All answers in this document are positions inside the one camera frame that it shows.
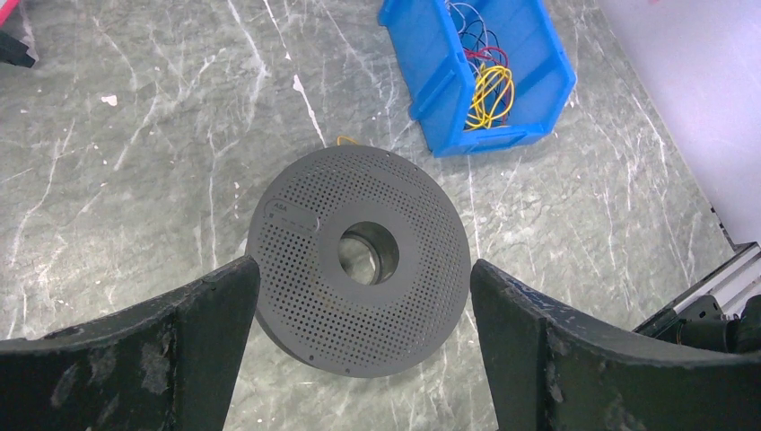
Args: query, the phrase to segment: yellow wire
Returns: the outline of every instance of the yellow wire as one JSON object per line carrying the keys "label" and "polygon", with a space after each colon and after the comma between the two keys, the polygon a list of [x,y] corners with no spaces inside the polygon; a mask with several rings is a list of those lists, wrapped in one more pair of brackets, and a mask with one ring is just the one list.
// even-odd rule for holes
{"label": "yellow wire", "polygon": [[[503,86],[499,94],[494,97],[491,108],[486,107],[486,98],[492,94],[497,87]],[[501,112],[496,112],[497,106],[504,98],[504,95],[510,92],[510,101]],[[477,128],[491,128],[494,122],[507,115],[512,109],[515,101],[515,83],[512,81],[512,71],[505,66],[496,65],[486,67],[481,65],[477,71],[476,90],[473,92],[473,100],[470,104],[470,112],[466,119],[468,130]]]}
{"label": "yellow wire", "polygon": [[358,142],[356,142],[349,136],[343,136],[343,135],[339,136],[338,139],[336,140],[336,145],[341,145],[341,141],[348,141],[354,145],[359,145]]}

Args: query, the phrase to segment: gray marble floor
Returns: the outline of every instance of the gray marble floor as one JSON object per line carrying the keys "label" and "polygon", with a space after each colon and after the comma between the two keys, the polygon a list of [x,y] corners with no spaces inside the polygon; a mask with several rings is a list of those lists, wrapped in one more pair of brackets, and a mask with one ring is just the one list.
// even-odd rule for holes
{"label": "gray marble floor", "polygon": [[[731,255],[591,0],[550,0],[579,83],[527,148],[433,159],[380,1],[27,0],[0,65],[0,334],[35,338],[240,255],[267,184],[349,135],[446,190],[472,257],[624,328]],[[468,306],[389,378],[292,360],[254,323],[226,429],[495,429]]]}

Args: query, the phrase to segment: gray spool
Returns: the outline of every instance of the gray spool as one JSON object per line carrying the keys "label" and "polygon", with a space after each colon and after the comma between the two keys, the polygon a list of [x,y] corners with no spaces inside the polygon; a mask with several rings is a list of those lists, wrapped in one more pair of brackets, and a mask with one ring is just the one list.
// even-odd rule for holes
{"label": "gray spool", "polygon": [[[341,238],[370,249],[372,285],[350,278]],[[468,297],[468,238],[443,190],[386,151],[330,147],[288,166],[251,220],[257,320],[285,352],[335,374],[381,377],[430,356]]]}

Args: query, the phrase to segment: pink object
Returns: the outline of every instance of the pink object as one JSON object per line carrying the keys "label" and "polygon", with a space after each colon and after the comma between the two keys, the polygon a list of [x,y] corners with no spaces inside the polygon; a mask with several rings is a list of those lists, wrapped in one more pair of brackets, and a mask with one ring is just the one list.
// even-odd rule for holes
{"label": "pink object", "polygon": [[19,0],[5,0],[2,6],[0,6],[0,25],[3,25],[5,19],[11,14],[14,7],[19,4]]}

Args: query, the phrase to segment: blue box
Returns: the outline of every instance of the blue box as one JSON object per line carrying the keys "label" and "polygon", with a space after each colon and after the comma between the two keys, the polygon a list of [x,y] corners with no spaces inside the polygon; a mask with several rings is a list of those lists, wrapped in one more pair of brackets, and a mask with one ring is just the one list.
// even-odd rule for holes
{"label": "blue box", "polygon": [[[435,157],[475,154],[537,142],[557,122],[573,86],[571,68],[541,0],[463,0],[476,8],[510,59],[515,102],[504,127],[466,131],[476,87],[445,0],[385,0],[378,22],[389,29],[420,122]],[[461,7],[466,22],[476,14]]]}

